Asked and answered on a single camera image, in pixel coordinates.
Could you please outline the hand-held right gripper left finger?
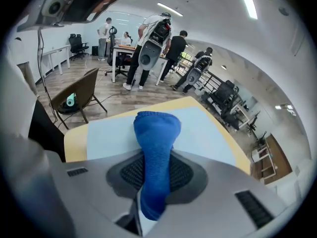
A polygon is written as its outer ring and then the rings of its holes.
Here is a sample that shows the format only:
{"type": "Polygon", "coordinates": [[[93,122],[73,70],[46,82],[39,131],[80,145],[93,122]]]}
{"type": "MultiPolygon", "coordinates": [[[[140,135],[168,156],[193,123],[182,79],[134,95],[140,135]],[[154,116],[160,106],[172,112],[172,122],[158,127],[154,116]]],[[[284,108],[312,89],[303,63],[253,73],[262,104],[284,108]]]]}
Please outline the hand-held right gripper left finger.
{"type": "Polygon", "coordinates": [[[51,173],[74,223],[76,238],[142,238],[135,198],[118,196],[108,170],[139,150],[106,158],[63,163],[51,152],[51,173]]]}

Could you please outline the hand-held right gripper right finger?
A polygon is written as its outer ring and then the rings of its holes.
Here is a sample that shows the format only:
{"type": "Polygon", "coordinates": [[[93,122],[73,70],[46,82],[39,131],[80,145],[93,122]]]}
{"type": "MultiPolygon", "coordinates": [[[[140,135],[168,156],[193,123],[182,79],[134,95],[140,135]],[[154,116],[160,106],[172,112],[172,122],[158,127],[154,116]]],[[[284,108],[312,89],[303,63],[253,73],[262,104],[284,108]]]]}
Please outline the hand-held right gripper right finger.
{"type": "Polygon", "coordinates": [[[239,168],[176,151],[207,172],[204,191],[187,204],[168,205],[148,238],[268,238],[283,225],[287,206],[239,168]]]}

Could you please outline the light blue board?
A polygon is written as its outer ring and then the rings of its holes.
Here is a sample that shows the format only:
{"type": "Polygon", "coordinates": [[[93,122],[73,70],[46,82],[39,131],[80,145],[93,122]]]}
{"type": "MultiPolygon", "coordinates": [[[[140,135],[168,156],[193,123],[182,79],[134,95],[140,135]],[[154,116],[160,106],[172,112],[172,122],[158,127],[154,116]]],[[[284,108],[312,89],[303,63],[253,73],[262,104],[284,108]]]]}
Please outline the light blue board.
{"type": "MultiPolygon", "coordinates": [[[[198,107],[169,110],[181,122],[174,149],[236,165],[236,160],[215,123],[198,107]]],[[[140,149],[134,116],[107,118],[88,124],[87,159],[99,159],[140,149]]]]}

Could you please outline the blue cloth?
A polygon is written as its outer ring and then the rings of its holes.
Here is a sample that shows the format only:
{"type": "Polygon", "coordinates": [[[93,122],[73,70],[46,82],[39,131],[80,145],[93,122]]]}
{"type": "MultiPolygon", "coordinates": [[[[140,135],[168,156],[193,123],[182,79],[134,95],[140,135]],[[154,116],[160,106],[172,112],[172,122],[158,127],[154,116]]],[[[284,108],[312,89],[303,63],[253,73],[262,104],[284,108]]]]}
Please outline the blue cloth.
{"type": "Polygon", "coordinates": [[[157,221],[170,194],[170,152],[180,134],[181,122],[172,114],[143,111],[137,114],[133,125],[145,157],[141,211],[147,219],[157,221]]]}

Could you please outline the white long table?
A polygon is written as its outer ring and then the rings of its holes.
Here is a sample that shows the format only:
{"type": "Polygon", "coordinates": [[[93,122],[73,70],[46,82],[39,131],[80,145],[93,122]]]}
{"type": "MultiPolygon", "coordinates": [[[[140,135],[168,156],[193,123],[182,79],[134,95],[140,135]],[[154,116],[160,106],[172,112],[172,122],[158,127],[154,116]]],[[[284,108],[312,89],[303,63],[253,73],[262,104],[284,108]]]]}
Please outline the white long table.
{"type": "Polygon", "coordinates": [[[269,179],[277,175],[277,166],[273,162],[272,153],[268,144],[254,149],[251,152],[251,158],[254,163],[260,164],[261,179],[269,179]]]}
{"type": "Polygon", "coordinates": [[[66,61],[67,68],[70,68],[70,47],[71,47],[71,45],[68,44],[68,45],[62,46],[60,48],[46,50],[43,53],[43,58],[48,61],[49,71],[50,70],[55,71],[55,67],[57,66],[59,74],[63,75],[63,70],[62,70],[62,67],[61,67],[61,63],[64,62],[64,61],[66,61]],[[60,52],[62,52],[62,54],[64,55],[63,56],[63,60],[58,61],[57,65],[54,65],[54,63],[53,63],[53,54],[57,54],[57,53],[60,53],[60,52]]]}

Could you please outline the black office chair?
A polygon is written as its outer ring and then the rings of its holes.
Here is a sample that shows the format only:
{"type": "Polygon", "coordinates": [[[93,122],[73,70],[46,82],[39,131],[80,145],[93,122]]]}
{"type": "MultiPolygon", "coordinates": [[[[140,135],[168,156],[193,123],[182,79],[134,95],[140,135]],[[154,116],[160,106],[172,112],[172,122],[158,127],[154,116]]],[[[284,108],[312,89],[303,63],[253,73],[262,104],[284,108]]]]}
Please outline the black office chair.
{"type": "Polygon", "coordinates": [[[253,117],[251,123],[248,124],[247,132],[248,132],[249,135],[252,135],[256,131],[257,127],[256,127],[255,123],[256,123],[256,121],[258,119],[258,115],[259,114],[260,114],[260,111],[255,114],[255,116],[253,117]]]}
{"type": "Polygon", "coordinates": [[[89,48],[88,43],[82,42],[82,37],[80,34],[70,34],[69,37],[70,51],[72,53],[71,60],[82,59],[85,55],[88,55],[86,50],[89,48]]]}
{"type": "Polygon", "coordinates": [[[239,119],[230,113],[230,110],[228,109],[222,109],[220,117],[222,120],[228,124],[228,126],[233,127],[235,130],[240,130],[239,127],[239,119]]]}
{"type": "Polygon", "coordinates": [[[215,103],[221,110],[230,105],[238,97],[239,88],[227,80],[222,82],[216,91],[210,93],[212,104],[215,103]]]}
{"type": "MultiPolygon", "coordinates": [[[[113,65],[113,50],[115,46],[115,35],[117,33],[117,29],[114,26],[111,26],[109,30],[109,38],[110,38],[110,48],[109,48],[109,55],[107,58],[107,63],[112,66],[113,65]]],[[[131,63],[131,54],[129,53],[122,53],[119,52],[116,57],[115,62],[115,73],[114,75],[117,76],[119,74],[124,75],[127,77],[128,71],[124,70],[125,66],[130,65],[131,63]]]]}

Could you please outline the person's black trousers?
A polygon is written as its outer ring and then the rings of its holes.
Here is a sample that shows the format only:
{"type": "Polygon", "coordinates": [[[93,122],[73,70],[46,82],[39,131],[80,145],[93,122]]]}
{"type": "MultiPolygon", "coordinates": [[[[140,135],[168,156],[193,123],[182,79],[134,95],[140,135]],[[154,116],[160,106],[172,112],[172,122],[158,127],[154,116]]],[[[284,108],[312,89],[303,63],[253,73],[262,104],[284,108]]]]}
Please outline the person's black trousers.
{"type": "Polygon", "coordinates": [[[39,100],[35,103],[28,137],[38,142],[45,150],[56,152],[61,161],[66,162],[64,134],[53,124],[39,100]]]}

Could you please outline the white leg table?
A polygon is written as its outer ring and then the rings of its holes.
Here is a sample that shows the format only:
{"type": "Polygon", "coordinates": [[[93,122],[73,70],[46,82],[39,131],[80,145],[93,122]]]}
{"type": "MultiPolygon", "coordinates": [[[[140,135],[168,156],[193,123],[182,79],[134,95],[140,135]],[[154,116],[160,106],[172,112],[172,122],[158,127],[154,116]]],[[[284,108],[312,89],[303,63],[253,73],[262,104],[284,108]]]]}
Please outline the white leg table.
{"type": "Polygon", "coordinates": [[[249,118],[249,113],[240,104],[236,104],[230,111],[231,115],[238,120],[239,129],[243,128],[251,119],[249,118]]]}

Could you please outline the brown wicker chair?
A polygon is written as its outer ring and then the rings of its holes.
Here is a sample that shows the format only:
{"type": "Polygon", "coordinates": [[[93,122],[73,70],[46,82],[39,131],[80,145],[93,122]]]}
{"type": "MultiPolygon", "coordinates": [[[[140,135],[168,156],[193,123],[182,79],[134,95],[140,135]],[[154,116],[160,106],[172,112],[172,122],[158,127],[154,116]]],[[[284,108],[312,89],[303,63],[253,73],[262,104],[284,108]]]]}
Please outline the brown wicker chair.
{"type": "Polygon", "coordinates": [[[82,117],[84,118],[85,123],[88,123],[88,119],[84,113],[84,109],[90,104],[91,101],[96,101],[97,104],[107,113],[107,109],[101,104],[99,99],[95,96],[95,86],[99,68],[93,68],[87,71],[81,78],[64,88],[60,91],[55,97],[52,98],[51,106],[54,111],[56,111],[57,117],[61,120],[61,123],[64,127],[69,130],[69,127],[66,125],[65,121],[61,118],[60,113],[57,111],[59,105],[66,101],[67,97],[72,93],[75,93],[75,102],[78,103],[82,117]]]}

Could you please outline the recessed ceiling light panel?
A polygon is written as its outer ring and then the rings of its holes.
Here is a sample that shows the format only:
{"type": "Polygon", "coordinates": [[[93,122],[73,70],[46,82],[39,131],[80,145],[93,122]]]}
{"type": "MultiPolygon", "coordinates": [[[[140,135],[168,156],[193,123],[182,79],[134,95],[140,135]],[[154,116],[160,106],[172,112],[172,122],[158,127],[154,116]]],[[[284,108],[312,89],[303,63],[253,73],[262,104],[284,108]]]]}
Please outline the recessed ceiling light panel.
{"type": "Polygon", "coordinates": [[[290,113],[292,116],[296,116],[296,112],[294,111],[294,108],[291,104],[281,104],[281,105],[277,105],[275,106],[276,110],[285,110],[288,113],[290,113]]]}

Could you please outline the black metal railing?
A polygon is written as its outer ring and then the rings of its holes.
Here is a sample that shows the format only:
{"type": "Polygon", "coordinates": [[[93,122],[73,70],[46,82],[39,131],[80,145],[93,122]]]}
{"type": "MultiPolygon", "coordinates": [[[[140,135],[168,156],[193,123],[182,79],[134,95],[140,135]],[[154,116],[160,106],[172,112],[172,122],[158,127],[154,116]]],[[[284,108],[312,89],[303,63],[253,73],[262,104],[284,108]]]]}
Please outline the black metal railing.
{"type": "Polygon", "coordinates": [[[198,89],[206,92],[215,92],[223,81],[213,73],[206,71],[198,80],[198,89]]]}

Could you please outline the grey backpack shell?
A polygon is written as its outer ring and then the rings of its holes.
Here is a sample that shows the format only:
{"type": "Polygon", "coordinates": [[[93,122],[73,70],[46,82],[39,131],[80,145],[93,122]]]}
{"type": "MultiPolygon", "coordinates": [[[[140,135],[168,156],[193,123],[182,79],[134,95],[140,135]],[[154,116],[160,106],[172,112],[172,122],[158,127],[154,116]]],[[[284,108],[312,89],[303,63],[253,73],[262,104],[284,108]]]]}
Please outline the grey backpack shell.
{"type": "Polygon", "coordinates": [[[187,80],[186,80],[187,84],[194,85],[199,80],[201,75],[202,75],[202,72],[199,68],[192,68],[187,76],[187,80]]]}
{"type": "Polygon", "coordinates": [[[149,71],[157,63],[162,51],[162,45],[148,39],[142,46],[139,53],[139,67],[142,70],[149,71]]]}

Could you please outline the person's white shirt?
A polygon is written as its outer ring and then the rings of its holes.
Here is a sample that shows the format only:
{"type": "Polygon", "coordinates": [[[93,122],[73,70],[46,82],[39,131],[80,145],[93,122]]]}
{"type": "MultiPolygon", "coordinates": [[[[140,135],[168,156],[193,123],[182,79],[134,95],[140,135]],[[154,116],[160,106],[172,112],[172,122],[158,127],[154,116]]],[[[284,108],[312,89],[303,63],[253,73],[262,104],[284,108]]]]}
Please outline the person's white shirt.
{"type": "Polygon", "coordinates": [[[44,150],[43,128],[47,113],[17,65],[0,60],[0,147],[19,146],[35,152],[44,150]]]}

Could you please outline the grey top desk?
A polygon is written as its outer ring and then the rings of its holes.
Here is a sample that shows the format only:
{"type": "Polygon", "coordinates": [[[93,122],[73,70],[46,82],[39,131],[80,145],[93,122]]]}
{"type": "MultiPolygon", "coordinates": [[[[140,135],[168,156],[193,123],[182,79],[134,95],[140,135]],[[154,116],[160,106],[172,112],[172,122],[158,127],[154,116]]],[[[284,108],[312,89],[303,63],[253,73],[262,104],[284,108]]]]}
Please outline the grey top desk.
{"type": "MultiPolygon", "coordinates": [[[[115,75],[116,75],[116,57],[117,57],[117,53],[127,53],[129,55],[133,55],[135,53],[135,50],[136,48],[134,49],[128,49],[128,48],[123,48],[123,47],[120,47],[119,45],[115,45],[113,47],[113,52],[112,52],[112,69],[111,71],[108,71],[108,73],[112,73],[112,83],[115,83],[115,75]]],[[[159,85],[160,83],[160,77],[166,67],[166,64],[168,62],[168,60],[164,57],[163,54],[160,55],[159,57],[162,61],[163,61],[163,64],[162,64],[162,68],[159,72],[159,75],[158,75],[158,79],[157,79],[157,82],[156,82],[156,86],[159,85]]]]}

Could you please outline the black backpack rig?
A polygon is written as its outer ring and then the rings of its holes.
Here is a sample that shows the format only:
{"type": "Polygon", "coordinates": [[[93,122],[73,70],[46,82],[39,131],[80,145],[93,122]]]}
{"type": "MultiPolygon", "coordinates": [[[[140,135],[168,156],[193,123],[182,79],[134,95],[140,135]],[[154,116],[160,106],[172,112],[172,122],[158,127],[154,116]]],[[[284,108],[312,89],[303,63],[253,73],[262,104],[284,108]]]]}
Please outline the black backpack rig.
{"type": "Polygon", "coordinates": [[[149,39],[163,46],[171,33],[170,19],[166,18],[159,21],[152,30],[149,39]]]}

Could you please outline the brown wooden wall panel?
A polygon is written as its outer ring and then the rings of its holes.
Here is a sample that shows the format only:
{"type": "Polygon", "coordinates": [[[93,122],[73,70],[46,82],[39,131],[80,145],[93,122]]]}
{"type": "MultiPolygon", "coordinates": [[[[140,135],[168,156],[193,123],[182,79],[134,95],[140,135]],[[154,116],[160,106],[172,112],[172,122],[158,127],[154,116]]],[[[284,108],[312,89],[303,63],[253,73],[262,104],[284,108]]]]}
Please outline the brown wooden wall panel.
{"type": "Polygon", "coordinates": [[[264,180],[264,179],[261,179],[261,171],[260,171],[261,168],[260,168],[260,164],[257,163],[258,178],[260,179],[262,183],[264,183],[265,185],[268,185],[290,174],[292,172],[292,168],[282,148],[280,147],[279,143],[277,142],[277,140],[272,134],[265,139],[265,142],[268,144],[270,151],[272,153],[273,162],[277,166],[277,170],[276,170],[277,175],[272,178],[264,180]]]}

